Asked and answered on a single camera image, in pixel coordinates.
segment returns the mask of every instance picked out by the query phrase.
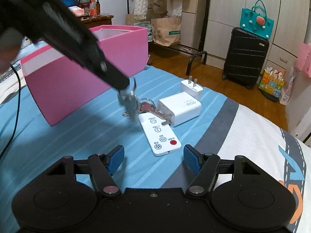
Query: clothes rack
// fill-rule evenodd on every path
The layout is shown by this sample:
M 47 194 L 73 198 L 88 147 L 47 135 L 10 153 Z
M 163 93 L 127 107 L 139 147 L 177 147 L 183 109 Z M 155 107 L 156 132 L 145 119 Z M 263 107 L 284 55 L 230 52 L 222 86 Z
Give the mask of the clothes rack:
M 195 50 L 197 52 L 195 54 L 193 54 L 192 52 L 188 52 L 188 51 L 181 50 L 181 49 L 176 49 L 176 48 L 173 48 L 171 46 L 166 46 L 169 49 L 180 51 L 180 52 L 183 52 L 183 53 L 191 55 L 191 57 L 189 59 L 189 62 L 188 62 L 187 71 L 186 71 L 186 75 L 187 76 L 190 75 L 190 70 L 191 70 L 192 62 L 193 62 L 195 57 L 203 57 L 203 64 L 206 64 L 207 52 L 204 51 L 203 48 L 204 48 L 204 43 L 205 43 L 207 20 L 208 20 L 208 15 L 209 15 L 209 10 L 210 10 L 210 1 L 211 0 L 206 0 L 205 15 L 204 15 L 203 26 L 202 26 L 202 30 L 201 30 L 201 37 L 200 37 L 199 48 L 196 49 L 196 48 L 193 48 L 191 46 L 186 46 L 186 45 L 178 44 L 181 47 L 185 47 L 185 48 L 188 48 L 188 49 L 191 49 L 191 50 Z M 129 14 L 130 13 L 129 0 L 127 0 L 127 4 L 128 4 L 128 14 Z

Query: black suitcase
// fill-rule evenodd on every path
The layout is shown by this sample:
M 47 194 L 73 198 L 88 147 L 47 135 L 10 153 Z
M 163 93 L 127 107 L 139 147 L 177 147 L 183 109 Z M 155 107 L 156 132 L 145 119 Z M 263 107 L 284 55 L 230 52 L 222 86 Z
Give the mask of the black suitcase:
M 224 65 L 223 80 L 231 77 L 248 89 L 254 87 L 269 48 L 269 41 L 236 27 L 231 32 L 230 47 Z

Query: keys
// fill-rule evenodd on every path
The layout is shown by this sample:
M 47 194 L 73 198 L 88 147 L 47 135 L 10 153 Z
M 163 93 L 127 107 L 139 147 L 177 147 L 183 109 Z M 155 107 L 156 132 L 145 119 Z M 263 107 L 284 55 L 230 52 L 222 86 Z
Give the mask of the keys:
M 142 114 L 142 113 L 146 113 L 146 112 L 149 112 L 149 113 L 152 113 L 154 114 L 156 117 L 159 117 L 161 118 L 162 120 L 165 120 L 162 125 L 166 125 L 166 124 L 170 124 L 171 123 L 171 120 L 170 118 L 172 117 L 171 114 L 168 114 L 168 115 L 164 115 L 162 114 L 161 112 L 159 112 L 156 107 L 155 107 L 155 104 L 152 100 L 148 99 L 148 98 L 142 98 L 142 100 L 147 100 L 147 101 L 150 101 L 152 102 L 153 104 L 150 104 L 148 102 L 141 102 L 140 103 L 140 107 L 138 110 L 135 111 L 135 114 Z M 129 112 L 123 112 L 122 114 L 123 116 L 129 116 L 130 113 Z
M 164 115 L 162 114 L 161 112 L 159 112 L 153 104 L 150 104 L 150 103 L 146 103 L 146 102 L 143 102 L 142 103 L 142 106 L 140 107 L 141 110 L 146 110 L 147 112 L 149 113 L 152 113 L 154 114 L 155 116 L 165 120 L 169 117 L 171 117 L 171 115 Z
M 139 111 L 140 108 L 140 102 L 134 93 L 136 87 L 136 80 L 134 78 L 134 88 L 130 91 L 130 93 L 127 93 L 125 91 L 119 91 L 118 93 L 119 103 L 125 107 L 125 113 L 127 113 L 127 116 L 130 116 L 131 118 L 134 117 L 134 115 L 137 111 Z

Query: white remote control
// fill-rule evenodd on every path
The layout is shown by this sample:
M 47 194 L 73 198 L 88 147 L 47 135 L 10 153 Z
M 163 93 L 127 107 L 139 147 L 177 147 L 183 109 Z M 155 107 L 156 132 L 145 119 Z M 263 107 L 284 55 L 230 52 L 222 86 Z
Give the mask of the white remote control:
M 153 154 L 157 157 L 177 151 L 181 143 L 170 125 L 162 125 L 165 120 L 152 113 L 138 115 Z

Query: power adapter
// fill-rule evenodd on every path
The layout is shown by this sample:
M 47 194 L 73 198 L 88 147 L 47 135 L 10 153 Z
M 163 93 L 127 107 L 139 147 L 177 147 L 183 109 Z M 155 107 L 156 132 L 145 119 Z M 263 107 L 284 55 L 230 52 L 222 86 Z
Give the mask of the power adapter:
M 200 101 L 203 88 L 197 84 L 197 79 L 194 79 L 194 81 L 192 81 L 192 76 L 189 76 L 188 80 L 181 81 L 180 92 L 186 92 L 196 100 Z
M 186 92 L 158 100 L 158 111 L 171 117 L 167 123 L 175 127 L 200 115 L 201 103 Z

